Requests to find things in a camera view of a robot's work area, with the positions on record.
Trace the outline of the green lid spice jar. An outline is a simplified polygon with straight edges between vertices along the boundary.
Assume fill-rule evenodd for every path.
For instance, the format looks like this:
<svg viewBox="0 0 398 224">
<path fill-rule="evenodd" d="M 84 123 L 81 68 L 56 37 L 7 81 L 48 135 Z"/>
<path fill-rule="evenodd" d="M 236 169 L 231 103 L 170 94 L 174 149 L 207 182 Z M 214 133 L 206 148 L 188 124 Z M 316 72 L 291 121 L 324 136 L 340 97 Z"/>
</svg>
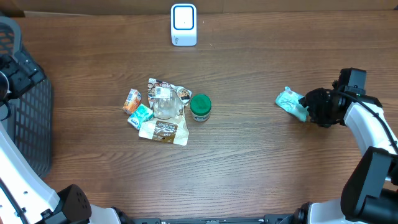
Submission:
<svg viewBox="0 0 398 224">
<path fill-rule="evenodd" d="M 211 100 L 207 95 L 195 95 L 190 102 L 190 110 L 195 121 L 204 122 L 210 117 Z"/>
</svg>

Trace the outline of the orange tissue pack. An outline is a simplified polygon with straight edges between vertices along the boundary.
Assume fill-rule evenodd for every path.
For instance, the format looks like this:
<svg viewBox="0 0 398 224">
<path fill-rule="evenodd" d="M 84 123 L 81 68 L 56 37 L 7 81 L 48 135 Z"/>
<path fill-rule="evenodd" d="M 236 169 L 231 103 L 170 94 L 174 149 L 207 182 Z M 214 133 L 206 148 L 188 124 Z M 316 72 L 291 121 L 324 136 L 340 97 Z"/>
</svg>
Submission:
<svg viewBox="0 0 398 224">
<path fill-rule="evenodd" d="M 131 89 L 124 102 L 123 110 L 126 114 L 133 114 L 141 103 L 142 96 L 138 90 Z"/>
</svg>

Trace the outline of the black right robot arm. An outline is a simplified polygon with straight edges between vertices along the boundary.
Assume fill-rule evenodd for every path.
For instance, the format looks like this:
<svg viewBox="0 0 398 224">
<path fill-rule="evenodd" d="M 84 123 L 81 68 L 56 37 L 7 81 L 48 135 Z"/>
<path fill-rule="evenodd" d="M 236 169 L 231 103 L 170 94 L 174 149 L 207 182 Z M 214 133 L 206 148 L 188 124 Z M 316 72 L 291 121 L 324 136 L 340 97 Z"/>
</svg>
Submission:
<svg viewBox="0 0 398 224">
<path fill-rule="evenodd" d="M 379 100 L 363 91 L 318 88 L 298 99 L 311 121 L 350 129 L 362 158 L 345 184 L 341 197 L 306 203 L 290 223 L 397 223 L 397 138 L 387 125 Z"/>
</svg>

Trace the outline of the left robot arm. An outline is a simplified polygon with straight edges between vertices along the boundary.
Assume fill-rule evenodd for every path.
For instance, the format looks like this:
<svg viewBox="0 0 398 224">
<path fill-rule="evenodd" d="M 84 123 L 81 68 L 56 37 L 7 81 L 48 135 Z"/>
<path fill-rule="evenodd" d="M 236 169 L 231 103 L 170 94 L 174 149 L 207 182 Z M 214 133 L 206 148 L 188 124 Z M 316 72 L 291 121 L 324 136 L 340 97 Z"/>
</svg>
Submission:
<svg viewBox="0 0 398 224">
<path fill-rule="evenodd" d="M 54 191 L 43 180 L 52 165 L 53 90 L 42 69 L 21 51 L 1 54 L 2 120 L 15 118 L 14 136 L 1 128 L 3 223 L 132 223 L 120 209 L 92 205 L 79 186 Z"/>
</svg>

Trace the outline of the brown white snack bag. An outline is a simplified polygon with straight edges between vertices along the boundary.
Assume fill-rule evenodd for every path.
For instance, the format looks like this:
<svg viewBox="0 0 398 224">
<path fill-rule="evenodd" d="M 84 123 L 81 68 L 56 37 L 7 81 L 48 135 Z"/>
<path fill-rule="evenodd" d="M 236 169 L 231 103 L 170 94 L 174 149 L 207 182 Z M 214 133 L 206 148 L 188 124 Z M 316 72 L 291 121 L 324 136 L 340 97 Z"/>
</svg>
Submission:
<svg viewBox="0 0 398 224">
<path fill-rule="evenodd" d="M 139 137 L 154 141 L 187 145 L 189 130 L 185 119 L 185 107 L 192 92 L 155 78 L 147 84 L 147 97 L 154 117 L 143 122 Z"/>
</svg>

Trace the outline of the cream green packet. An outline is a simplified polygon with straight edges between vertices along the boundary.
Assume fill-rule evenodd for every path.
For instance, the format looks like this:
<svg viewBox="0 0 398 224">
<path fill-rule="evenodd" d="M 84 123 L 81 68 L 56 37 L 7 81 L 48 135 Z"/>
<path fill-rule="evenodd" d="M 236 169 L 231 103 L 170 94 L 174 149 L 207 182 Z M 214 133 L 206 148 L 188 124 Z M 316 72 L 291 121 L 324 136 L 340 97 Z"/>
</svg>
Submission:
<svg viewBox="0 0 398 224">
<path fill-rule="evenodd" d="M 146 105 L 140 104 L 135 112 L 128 117 L 127 122 L 137 130 L 140 130 L 142 123 L 151 120 L 154 112 Z"/>
</svg>

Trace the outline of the mint green wipe packet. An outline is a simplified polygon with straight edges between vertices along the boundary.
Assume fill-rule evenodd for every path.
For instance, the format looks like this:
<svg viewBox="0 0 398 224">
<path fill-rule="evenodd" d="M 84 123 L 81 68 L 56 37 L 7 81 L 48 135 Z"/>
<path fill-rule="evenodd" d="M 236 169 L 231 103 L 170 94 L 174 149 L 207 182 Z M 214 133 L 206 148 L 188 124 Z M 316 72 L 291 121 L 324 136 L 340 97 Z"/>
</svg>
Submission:
<svg viewBox="0 0 398 224">
<path fill-rule="evenodd" d="M 275 103 L 284 111 L 295 116 L 299 121 L 306 122 L 309 113 L 307 109 L 299 103 L 299 100 L 302 98 L 303 95 L 292 91 L 288 86 L 286 86 L 284 91 L 275 99 Z"/>
</svg>

